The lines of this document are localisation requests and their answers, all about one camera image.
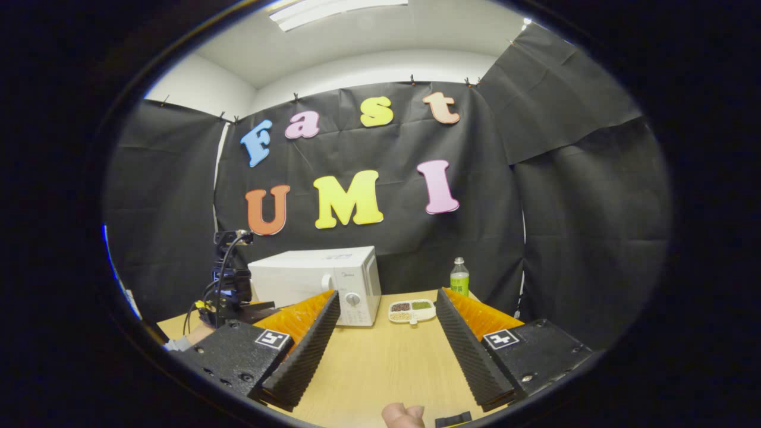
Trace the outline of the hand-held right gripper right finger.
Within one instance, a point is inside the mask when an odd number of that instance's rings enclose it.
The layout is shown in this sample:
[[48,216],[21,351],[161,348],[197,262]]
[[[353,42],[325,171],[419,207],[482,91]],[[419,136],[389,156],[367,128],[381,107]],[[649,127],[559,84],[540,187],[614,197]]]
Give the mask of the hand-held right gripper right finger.
[[549,388],[593,355],[550,320],[524,323],[450,289],[438,290],[436,315],[484,411]]

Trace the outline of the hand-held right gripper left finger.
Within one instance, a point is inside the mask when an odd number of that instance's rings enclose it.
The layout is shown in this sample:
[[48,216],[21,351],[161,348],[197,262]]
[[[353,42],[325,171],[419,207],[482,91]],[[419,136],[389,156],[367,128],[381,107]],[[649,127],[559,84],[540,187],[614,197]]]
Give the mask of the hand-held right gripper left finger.
[[315,376],[340,311],[339,293],[329,290],[256,323],[227,320],[173,356],[223,390],[292,411]]

